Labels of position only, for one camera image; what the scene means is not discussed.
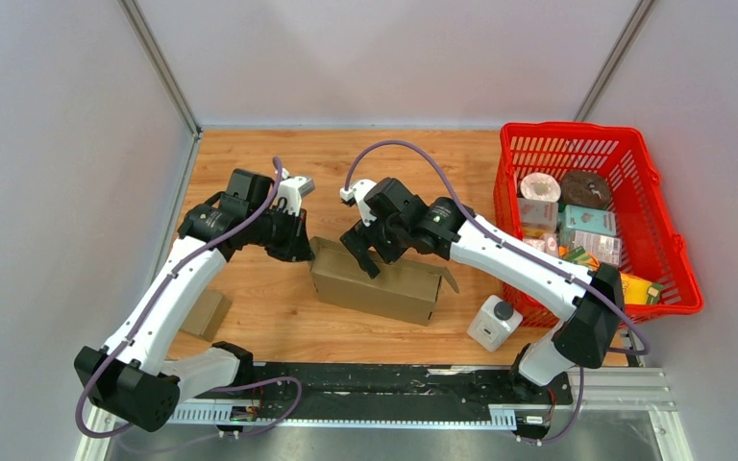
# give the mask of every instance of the white backdrop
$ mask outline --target white backdrop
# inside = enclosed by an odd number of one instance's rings
[[[0,2],[0,460],[74,457],[72,362],[150,281],[190,140],[117,2]]]
[[[571,119],[635,0],[140,0],[202,125]]]
[[[738,2],[658,2],[592,120],[652,150],[706,305],[645,330],[695,459],[738,459]]]

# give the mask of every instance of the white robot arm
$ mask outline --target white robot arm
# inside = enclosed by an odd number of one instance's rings
[[[188,212],[167,262],[129,318],[99,351],[83,347],[76,357],[75,370],[86,386],[98,367],[128,343],[88,389],[92,404],[154,431],[165,424],[180,401],[215,387],[252,380],[253,356],[230,343],[214,343],[209,350],[183,360],[166,360],[165,356],[199,295],[244,245],[260,245],[281,261],[312,259],[302,199],[314,190],[314,184],[308,177],[290,178],[286,170],[282,176],[274,206],[235,236],[191,258],[177,272],[187,256],[251,216],[267,199],[273,180],[237,169],[227,190]],[[169,277],[173,279],[163,285]],[[152,299],[153,307],[138,326]]]
[[[504,243],[499,244],[466,219],[454,200],[440,197],[427,206],[393,178],[379,183],[360,180],[349,189],[341,189],[340,197],[349,206],[357,205],[361,218],[341,236],[341,242],[369,277],[380,273],[367,254],[370,248],[386,263],[414,248],[420,254],[476,267],[532,296],[559,319],[555,328],[537,343],[527,345],[517,357],[508,374],[517,395],[530,400],[574,365],[599,368],[603,364],[620,321],[569,277],[592,285],[623,307],[617,269],[603,264],[598,272],[592,272],[546,255],[474,215],[477,225]],[[564,278],[537,260],[558,266],[570,276]]]

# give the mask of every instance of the wooden floor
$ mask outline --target wooden floor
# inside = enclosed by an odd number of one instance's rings
[[[337,239],[357,219],[343,206],[338,189],[355,156],[370,144],[404,139],[424,148],[440,163],[459,197],[494,220],[492,187],[500,155],[493,131],[210,131],[205,132],[183,205],[183,214],[214,192],[224,190],[231,172],[245,168],[273,176],[272,156],[281,157],[290,174],[312,176],[315,191],[304,198],[307,232]],[[367,156],[354,179],[379,181],[394,176],[426,203],[446,195],[442,183],[417,154],[384,147]],[[406,257],[445,264],[460,293],[443,288],[428,327],[419,327],[319,303],[305,263],[282,263],[257,247],[245,248],[210,284],[233,300],[216,335],[237,344],[256,360],[365,363],[511,364],[527,343],[545,330],[518,329],[496,352],[487,352],[465,329],[491,294],[501,294],[498,280],[437,256],[415,252]],[[208,343],[180,333],[171,358],[208,348]],[[618,354],[608,365],[626,366]]]

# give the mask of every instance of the red basket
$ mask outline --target red basket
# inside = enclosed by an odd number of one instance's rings
[[[661,304],[628,304],[627,315],[646,322],[701,311],[702,295],[686,242],[672,228],[658,188],[660,175],[637,130],[576,122],[508,123],[500,139],[502,157],[494,187],[500,229],[523,237],[516,186],[525,175],[539,171],[561,181],[572,169],[596,172],[612,188],[607,209],[616,213],[618,236],[624,241],[621,271],[663,285]],[[549,328],[558,322],[542,304],[508,284],[503,298],[522,313],[524,325]]]

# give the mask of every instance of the brown cardboard box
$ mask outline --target brown cardboard box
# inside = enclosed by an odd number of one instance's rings
[[[206,341],[213,341],[230,308],[231,300],[221,293],[205,290],[191,307],[180,331]]]
[[[389,265],[371,253],[381,274],[369,279],[340,243],[312,237],[309,244],[315,253],[309,271],[323,303],[424,326],[434,311],[443,279],[459,292],[445,267],[407,259]]]

